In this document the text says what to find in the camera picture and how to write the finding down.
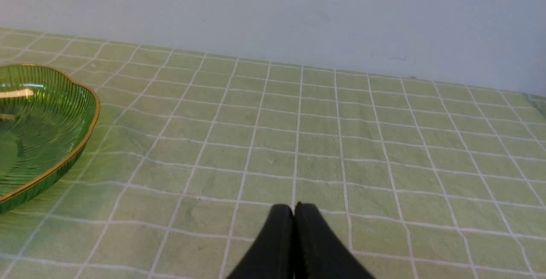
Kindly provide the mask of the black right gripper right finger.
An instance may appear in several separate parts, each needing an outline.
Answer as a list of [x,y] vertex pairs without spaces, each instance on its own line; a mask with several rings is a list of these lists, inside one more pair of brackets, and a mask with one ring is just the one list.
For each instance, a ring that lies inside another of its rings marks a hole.
[[344,246],[318,207],[299,202],[295,207],[295,279],[373,279]]

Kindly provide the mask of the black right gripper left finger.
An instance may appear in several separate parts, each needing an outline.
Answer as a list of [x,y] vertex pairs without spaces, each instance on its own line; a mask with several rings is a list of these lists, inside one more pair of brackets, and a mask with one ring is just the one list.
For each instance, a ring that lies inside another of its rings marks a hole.
[[273,205],[257,238],[228,278],[292,279],[293,227],[292,209],[285,204]]

